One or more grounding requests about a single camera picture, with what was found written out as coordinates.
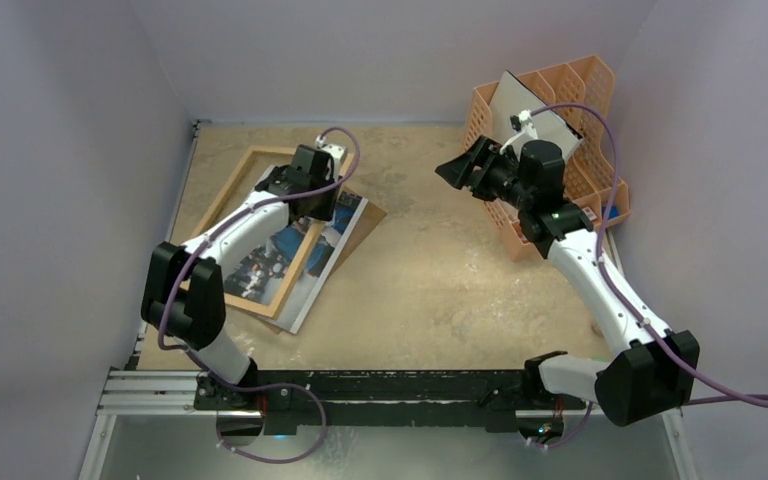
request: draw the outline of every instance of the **picture frame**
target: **picture frame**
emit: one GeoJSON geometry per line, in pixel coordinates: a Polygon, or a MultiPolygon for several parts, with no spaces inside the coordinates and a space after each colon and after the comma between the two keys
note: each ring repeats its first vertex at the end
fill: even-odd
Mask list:
{"type": "MultiPolygon", "coordinates": [[[[240,186],[240,183],[242,183],[243,179],[251,174],[251,170],[255,163],[257,163],[257,157],[259,155],[286,157],[286,164],[289,164],[295,152],[295,147],[275,147],[263,145],[253,145],[249,147],[240,158],[240,161],[237,163],[236,167],[234,167],[234,170],[231,172],[228,180],[213,199],[213,202],[211,202],[207,211],[204,213],[204,215],[202,215],[201,219],[196,224],[196,227],[193,229],[190,238],[198,237],[216,223],[222,211],[234,197],[234,194],[237,188],[240,186]]],[[[354,155],[352,153],[348,153],[346,155],[346,160],[343,162],[343,165],[340,169],[341,176],[345,175],[349,165],[351,165],[353,160],[354,155]]],[[[278,291],[275,293],[268,304],[248,300],[239,296],[231,295],[229,293],[225,294],[225,304],[269,318],[278,316],[287,301],[287,297],[289,296],[290,291],[292,291],[293,286],[299,279],[299,276],[303,271],[303,267],[308,261],[308,258],[313,251],[313,247],[319,239],[319,236],[322,233],[324,227],[325,222],[320,220],[314,220],[311,222],[307,233],[299,245],[296,256],[287,267],[287,271],[281,280],[278,291]]]]}

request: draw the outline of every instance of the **plastic organizer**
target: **plastic organizer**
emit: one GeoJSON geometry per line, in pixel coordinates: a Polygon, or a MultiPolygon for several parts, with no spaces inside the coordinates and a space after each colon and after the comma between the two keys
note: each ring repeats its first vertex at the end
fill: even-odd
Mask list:
{"type": "MultiPolygon", "coordinates": [[[[614,91],[614,73],[595,55],[523,73],[517,75],[517,78],[546,104],[579,102],[596,108],[602,115],[607,115],[614,91]]],[[[480,135],[492,137],[490,100],[498,86],[499,82],[494,82],[473,89],[472,104],[464,129],[463,151],[480,135]]],[[[581,109],[563,108],[556,112],[584,137],[564,172],[566,196],[585,210],[595,228],[599,228],[605,216],[609,217],[609,227],[622,222],[631,213],[628,185],[624,181],[620,180],[614,214],[602,212],[614,175],[613,167],[602,155],[602,124],[581,109]]],[[[519,261],[537,253],[534,245],[522,235],[516,212],[506,208],[499,200],[484,202],[484,207],[511,260],[519,261]]]]}

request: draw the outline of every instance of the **floor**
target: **floor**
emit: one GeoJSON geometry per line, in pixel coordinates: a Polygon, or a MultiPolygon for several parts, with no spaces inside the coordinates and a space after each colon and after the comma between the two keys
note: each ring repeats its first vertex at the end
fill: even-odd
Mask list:
{"type": "MultiPolygon", "coordinates": [[[[312,144],[320,131],[204,128],[172,241],[187,239],[249,146],[312,144]]],[[[298,335],[228,309],[226,328],[261,368],[521,368],[557,349],[609,357],[566,279],[539,257],[512,263],[481,202],[434,174],[458,155],[461,128],[352,131],[363,156],[347,185],[387,216],[329,278],[298,335]]],[[[161,352],[149,328],[138,368],[194,367],[161,352]]]]}

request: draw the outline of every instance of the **photograph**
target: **photograph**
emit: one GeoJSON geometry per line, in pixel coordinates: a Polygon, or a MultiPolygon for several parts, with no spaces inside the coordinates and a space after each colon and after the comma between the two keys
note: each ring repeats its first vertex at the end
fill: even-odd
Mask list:
{"type": "MultiPolygon", "coordinates": [[[[336,260],[345,239],[351,233],[353,220],[359,217],[365,202],[359,195],[345,191],[340,193],[334,217],[325,224],[284,308],[277,318],[264,320],[285,330],[294,330],[293,326],[300,320],[299,317],[303,319],[312,305],[333,260],[336,260]]],[[[278,292],[311,222],[309,218],[301,218],[274,234],[264,245],[255,248],[226,278],[225,293],[268,305],[278,292]]]]}

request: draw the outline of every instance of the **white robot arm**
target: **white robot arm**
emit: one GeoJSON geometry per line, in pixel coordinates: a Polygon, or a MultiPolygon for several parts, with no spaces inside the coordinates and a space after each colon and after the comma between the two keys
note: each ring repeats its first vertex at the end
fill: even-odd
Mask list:
{"type": "Polygon", "coordinates": [[[180,273],[184,260],[199,252],[202,244],[207,244],[198,253],[189,289],[171,300],[174,304],[167,334],[184,343],[203,366],[231,384],[254,383],[256,365],[234,344],[224,328],[223,283],[252,250],[292,222],[301,217],[331,219],[339,195],[337,189],[304,199],[279,201],[276,198],[336,181],[346,149],[317,143],[315,148],[299,146],[289,166],[272,167],[245,201],[207,232],[181,246],[164,242],[152,254],[141,314],[143,320],[159,329],[163,309],[170,301],[170,282],[180,273]],[[252,211],[239,215],[247,210],[252,211]]]}
{"type": "Polygon", "coordinates": [[[687,402],[692,377],[664,354],[617,299],[598,262],[604,263],[619,291],[648,312],[649,326],[695,368],[699,345],[693,335],[670,330],[647,309],[613,262],[597,254],[592,223],[577,205],[564,198],[565,163],[560,148],[534,139],[523,145],[517,158],[509,144],[480,137],[466,153],[439,166],[436,172],[455,188],[469,188],[480,200],[501,199],[519,211],[523,235],[569,280],[614,354],[610,363],[576,358],[566,352],[529,360],[525,380],[531,383],[531,392],[567,394],[598,403],[617,425],[628,425],[687,402]]]}

